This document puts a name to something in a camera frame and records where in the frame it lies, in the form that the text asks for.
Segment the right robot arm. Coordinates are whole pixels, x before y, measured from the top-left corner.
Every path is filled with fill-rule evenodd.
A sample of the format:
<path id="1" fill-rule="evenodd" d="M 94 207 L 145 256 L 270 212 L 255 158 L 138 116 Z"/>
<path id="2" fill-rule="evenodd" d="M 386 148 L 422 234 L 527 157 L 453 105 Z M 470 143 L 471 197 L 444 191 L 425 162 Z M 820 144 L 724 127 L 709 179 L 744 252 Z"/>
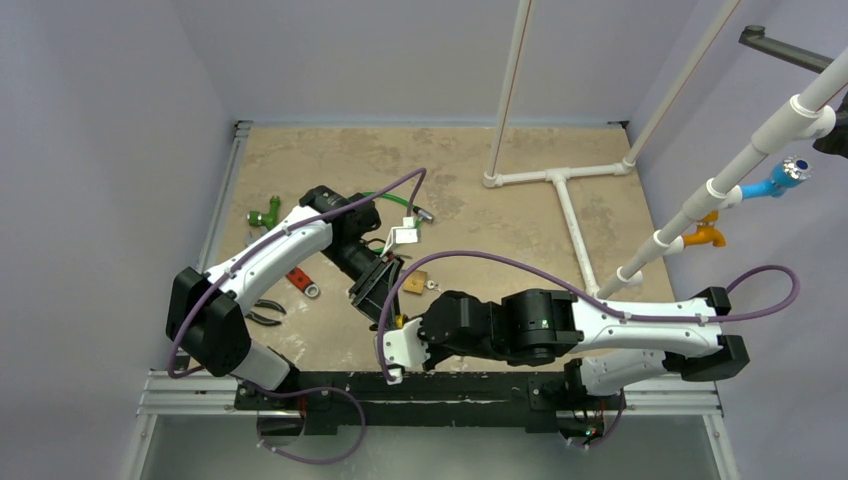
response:
<path id="1" fill-rule="evenodd" d="M 682 302 L 590 301 L 566 291 L 530 289 L 498 302 L 459 291 L 442 293 L 416 321 L 426 345 L 423 366 L 452 356 L 538 367 L 566 355 L 596 350 L 564 376 L 561 392 L 576 407 L 655 376 L 673 373 L 687 382 L 738 375 L 750 362 L 743 338 L 721 330 L 721 295 Z"/>

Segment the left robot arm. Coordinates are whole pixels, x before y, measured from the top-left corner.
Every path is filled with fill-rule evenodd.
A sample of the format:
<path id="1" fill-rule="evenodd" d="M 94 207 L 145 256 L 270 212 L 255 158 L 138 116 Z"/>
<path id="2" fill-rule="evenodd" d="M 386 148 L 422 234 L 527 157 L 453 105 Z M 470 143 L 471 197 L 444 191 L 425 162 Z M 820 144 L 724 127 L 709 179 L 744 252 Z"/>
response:
<path id="1" fill-rule="evenodd" d="M 326 186 L 309 190 L 276 227 L 229 260 L 201 273 L 192 267 L 174 279 L 166 336 L 214 376 L 259 386 L 272 408 L 297 399 L 292 362 L 251 339 L 244 320 L 262 295 L 314 254 L 322 253 L 353 281 L 354 308 L 378 321 L 398 280 L 402 258 L 372 251 L 363 235 L 379 228 L 374 201 L 344 197 Z"/>

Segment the large brass padlock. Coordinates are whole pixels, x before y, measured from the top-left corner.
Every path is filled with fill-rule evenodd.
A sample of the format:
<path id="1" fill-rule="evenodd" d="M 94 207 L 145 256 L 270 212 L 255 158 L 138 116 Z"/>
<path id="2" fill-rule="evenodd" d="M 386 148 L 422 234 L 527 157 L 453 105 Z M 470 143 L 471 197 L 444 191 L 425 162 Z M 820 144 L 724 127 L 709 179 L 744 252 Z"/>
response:
<path id="1" fill-rule="evenodd" d="M 422 295 L 426 289 L 429 274 L 426 271 L 413 271 L 402 283 L 401 290 L 406 293 Z"/>

